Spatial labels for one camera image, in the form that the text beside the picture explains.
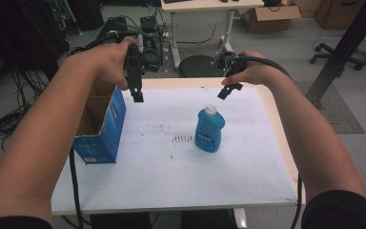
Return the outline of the person's right hand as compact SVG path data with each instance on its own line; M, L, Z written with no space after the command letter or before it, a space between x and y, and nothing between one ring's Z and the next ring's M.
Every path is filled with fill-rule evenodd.
M247 68L234 75L226 77L221 84L231 85L245 82L253 85L263 85L272 88L292 80L282 71L260 62L247 62Z

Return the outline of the person's black right sleeve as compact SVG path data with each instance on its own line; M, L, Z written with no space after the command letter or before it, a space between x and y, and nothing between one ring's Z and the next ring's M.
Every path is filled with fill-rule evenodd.
M366 198L342 190L319 194L306 204L301 229L366 229Z

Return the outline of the white desk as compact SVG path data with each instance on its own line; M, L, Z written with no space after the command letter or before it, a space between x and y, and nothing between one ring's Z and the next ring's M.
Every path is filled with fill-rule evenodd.
M187 11L191 14L194 14L196 11L225 10L227 12L226 29L225 33L219 37L221 46L218 50L218 53L222 53L223 51L231 52L233 50L230 44L230 38L232 34L235 11L254 9L264 6L262 0L160 0L160 2L162 10L164 12L168 12L171 17L171 52L173 65L176 69L181 63L176 38L176 14L178 12Z

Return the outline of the person's black left sleeve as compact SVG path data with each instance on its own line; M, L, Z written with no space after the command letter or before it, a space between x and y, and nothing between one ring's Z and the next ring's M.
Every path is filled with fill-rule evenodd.
M0 229L53 229L53 227L43 219L15 216L0 218Z

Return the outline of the black round stool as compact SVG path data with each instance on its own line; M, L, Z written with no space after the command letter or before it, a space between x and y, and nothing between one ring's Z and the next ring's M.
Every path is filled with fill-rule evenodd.
M214 58L207 55L193 55L181 61L178 66L180 78L219 77L223 71L214 64Z

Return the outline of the blue bottle with white cap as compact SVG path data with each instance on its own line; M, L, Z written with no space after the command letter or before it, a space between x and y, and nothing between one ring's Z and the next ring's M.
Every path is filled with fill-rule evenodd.
M224 117L216 107L207 104L198 113L197 125L194 133L195 145L206 152L215 153L221 144L222 129L225 126Z

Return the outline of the black electronic equipment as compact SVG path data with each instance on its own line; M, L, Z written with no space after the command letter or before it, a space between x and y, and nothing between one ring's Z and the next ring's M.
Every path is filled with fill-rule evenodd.
M142 35L142 62L147 72L156 73L164 65L163 31L154 16L139 19L139 25L127 16L110 17L98 35L104 43L119 43L126 36Z

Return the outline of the white table mat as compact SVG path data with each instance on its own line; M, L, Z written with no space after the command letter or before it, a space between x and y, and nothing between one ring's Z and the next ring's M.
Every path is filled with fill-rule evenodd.
M285 138L273 96L245 87L218 98L215 87L146 89L127 107L116 161L75 161L78 193L63 170L52 197L56 215L291 205L295 188L280 148ZM197 114L213 104L225 118L214 153L194 144Z

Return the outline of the person's left hand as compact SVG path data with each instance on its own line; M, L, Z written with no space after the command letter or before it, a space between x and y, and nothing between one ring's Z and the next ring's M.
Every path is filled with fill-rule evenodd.
M102 44L68 57L60 70L87 89L96 79L100 79L127 90L128 82L123 72L123 65L128 48L136 45L137 42L129 36L119 44Z

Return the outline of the blue cardboard box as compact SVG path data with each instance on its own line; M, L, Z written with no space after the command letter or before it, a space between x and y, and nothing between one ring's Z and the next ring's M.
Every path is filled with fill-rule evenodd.
M75 152L87 164L115 163L125 114L122 91L96 79L73 141Z

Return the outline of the closed brown cardboard box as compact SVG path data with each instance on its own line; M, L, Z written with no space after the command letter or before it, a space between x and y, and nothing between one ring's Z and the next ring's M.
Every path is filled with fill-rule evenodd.
M315 21L324 30L346 30L365 2L366 0L323 0Z

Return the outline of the white table leg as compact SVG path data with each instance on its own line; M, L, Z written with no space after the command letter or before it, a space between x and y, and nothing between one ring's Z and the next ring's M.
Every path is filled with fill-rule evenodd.
M247 219L246 213L244 208L235 208L233 209L234 212L234 222L238 229L247 229Z

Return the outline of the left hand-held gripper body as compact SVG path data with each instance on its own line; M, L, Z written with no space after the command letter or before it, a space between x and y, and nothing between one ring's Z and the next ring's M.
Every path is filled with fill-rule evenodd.
M127 77L141 76L145 73L143 52L139 50L138 46L128 47L124 70L127 72Z

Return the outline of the open brown cardboard box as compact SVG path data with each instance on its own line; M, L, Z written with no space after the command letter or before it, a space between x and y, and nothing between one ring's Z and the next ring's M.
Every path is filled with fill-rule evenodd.
M300 19L297 5L239 10L240 20L248 32L286 31L294 19Z

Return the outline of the black metal stand beam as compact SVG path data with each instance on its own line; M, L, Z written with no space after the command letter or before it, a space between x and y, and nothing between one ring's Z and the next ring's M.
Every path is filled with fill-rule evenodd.
M366 2L355 19L345 31L336 45L334 52L328 58L323 69L317 76L311 88L305 93L307 99L315 106L323 97L334 80L341 76L343 67L356 48L366 37Z

